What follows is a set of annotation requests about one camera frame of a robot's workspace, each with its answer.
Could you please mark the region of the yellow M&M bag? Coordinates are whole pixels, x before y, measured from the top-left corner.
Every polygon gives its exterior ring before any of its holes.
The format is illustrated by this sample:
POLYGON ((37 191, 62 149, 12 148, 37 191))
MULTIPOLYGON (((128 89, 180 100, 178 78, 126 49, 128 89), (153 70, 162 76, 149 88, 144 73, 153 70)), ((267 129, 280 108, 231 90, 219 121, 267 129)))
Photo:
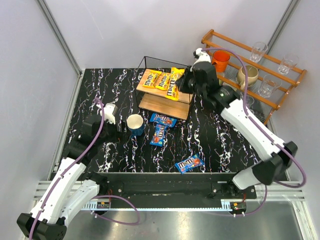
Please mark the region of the yellow M&M bag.
POLYGON ((142 86, 144 88, 154 89, 155 83, 161 74, 162 74, 161 71, 146 69, 142 76, 142 80, 143 80, 142 86))
POLYGON ((159 81, 158 81, 157 85, 155 86, 155 88, 162 90, 162 91, 167 90, 168 86, 169 86, 169 82, 170 82, 170 77, 171 77, 171 74, 169 72, 163 72, 159 76, 159 81))
POLYGON ((167 92, 165 94, 165 98, 173 101, 179 100, 179 90, 176 85, 176 81, 179 80, 184 73, 185 73, 184 68, 176 68, 176 67, 171 68, 169 85, 168 85, 167 92))

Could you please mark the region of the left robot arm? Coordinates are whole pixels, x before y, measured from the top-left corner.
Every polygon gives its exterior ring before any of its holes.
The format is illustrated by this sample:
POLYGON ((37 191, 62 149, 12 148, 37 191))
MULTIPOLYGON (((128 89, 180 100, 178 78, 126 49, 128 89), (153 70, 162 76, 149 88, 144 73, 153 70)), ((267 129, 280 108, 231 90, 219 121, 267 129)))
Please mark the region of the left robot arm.
POLYGON ((88 116, 82 123, 80 135, 67 148, 67 156, 49 187, 30 213, 21 213, 17 225, 30 240, 62 240, 73 218, 94 197, 108 193, 108 179, 90 172, 81 186, 70 191, 98 148, 117 136, 114 113, 88 116))

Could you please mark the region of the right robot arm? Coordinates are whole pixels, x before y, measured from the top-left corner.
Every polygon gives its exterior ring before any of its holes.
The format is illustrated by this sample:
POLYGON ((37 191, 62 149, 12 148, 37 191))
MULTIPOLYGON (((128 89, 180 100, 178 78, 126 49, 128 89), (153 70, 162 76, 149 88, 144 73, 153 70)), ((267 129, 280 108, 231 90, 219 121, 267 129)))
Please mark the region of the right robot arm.
POLYGON ((270 185, 292 165, 297 145, 293 141, 285 143, 272 134, 236 91, 230 86, 220 86, 216 69, 209 59, 197 59, 189 65, 176 85, 183 93, 199 96, 207 108, 232 124, 258 153, 259 163, 233 176, 232 182, 238 189, 256 184, 270 185))

